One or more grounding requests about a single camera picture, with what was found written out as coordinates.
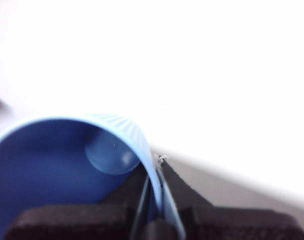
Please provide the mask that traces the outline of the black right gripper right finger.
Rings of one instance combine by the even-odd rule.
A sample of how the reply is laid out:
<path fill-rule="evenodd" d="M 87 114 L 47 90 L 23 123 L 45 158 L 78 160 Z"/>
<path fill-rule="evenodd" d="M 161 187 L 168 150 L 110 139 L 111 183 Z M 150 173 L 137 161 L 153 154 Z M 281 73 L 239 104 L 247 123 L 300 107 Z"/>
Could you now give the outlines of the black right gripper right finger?
<path fill-rule="evenodd" d="M 220 207 L 193 190 L 161 157 L 167 199 L 186 240 L 304 240 L 295 218 L 270 209 Z"/>

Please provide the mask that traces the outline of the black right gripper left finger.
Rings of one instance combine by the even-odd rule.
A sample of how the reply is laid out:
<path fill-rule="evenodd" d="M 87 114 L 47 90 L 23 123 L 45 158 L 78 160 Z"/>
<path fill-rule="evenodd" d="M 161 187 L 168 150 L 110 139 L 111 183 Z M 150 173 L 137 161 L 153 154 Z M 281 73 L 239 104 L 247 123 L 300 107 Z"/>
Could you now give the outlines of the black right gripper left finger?
<path fill-rule="evenodd" d="M 93 204 L 44 205 L 21 212 L 6 240 L 128 240 L 148 196 L 148 176 L 135 171 L 103 200 Z"/>

